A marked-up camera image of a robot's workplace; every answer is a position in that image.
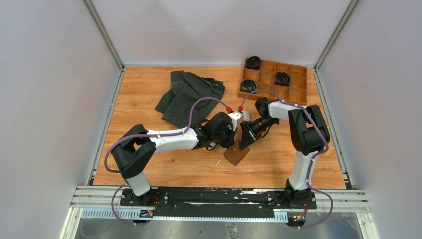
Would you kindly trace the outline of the brown leather card holder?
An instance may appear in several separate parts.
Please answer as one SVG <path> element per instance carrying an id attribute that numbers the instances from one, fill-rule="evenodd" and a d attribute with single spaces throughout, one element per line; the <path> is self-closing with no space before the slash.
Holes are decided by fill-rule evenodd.
<path id="1" fill-rule="evenodd" d="M 240 149 L 240 140 L 236 140 L 234 145 L 227 149 L 223 155 L 233 166 L 237 166 L 249 151 L 249 147 Z"/>

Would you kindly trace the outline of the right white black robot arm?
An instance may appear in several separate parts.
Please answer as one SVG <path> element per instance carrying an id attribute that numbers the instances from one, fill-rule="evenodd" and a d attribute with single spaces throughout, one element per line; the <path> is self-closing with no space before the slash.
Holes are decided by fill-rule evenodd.
<path id="1" fill-rule="evenodd" d="M 330 135 L 318 105 L 301 106 L 286 101 L 270 101 L 261 97 L 255 102 L 260 115 L 253 122 L 241 123 L 240 149 L 263 138 L 266 131 L 281 120 L 288 122 L 292 145 L 296 150 L 293 171 L 286 181 L 281 200 L 296 208 L 312 196 L 312 174 L 319 155 L 327 152 Z"/>

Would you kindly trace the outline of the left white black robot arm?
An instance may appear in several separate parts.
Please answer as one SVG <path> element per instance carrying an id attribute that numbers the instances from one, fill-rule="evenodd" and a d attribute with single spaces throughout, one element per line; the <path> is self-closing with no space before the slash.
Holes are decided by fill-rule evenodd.
<path id="1" fill-rule="evenodd" d="M 146 206 L 152 201 L 152 192 L 144 169 L 154 155 L 181 149 L 210 151 L 216 146 L 228 149 L 234 145 L 242 118 L 239 112 L 219 112 L 203 124 L 168 131 L 146 130 L 139 124 L 117 143 L 111 154 L 123 179 L 132 188 L 133 199 Z"/>

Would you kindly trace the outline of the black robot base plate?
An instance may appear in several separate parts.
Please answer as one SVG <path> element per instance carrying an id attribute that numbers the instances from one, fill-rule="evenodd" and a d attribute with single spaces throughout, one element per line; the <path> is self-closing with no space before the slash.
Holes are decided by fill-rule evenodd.
<path id="1" fill-rule="evenodd" d="M 252 188 L 153 187 L 143 196 L 124 189 L 121 206 L 152 207 L 156 216 L 210 218 L 272 218 L 275 209 L 304 212 L 316 209 L 315 195 L 302 203 L 274 204 L 281 200 L 283 190 L 255 191 Z"/>

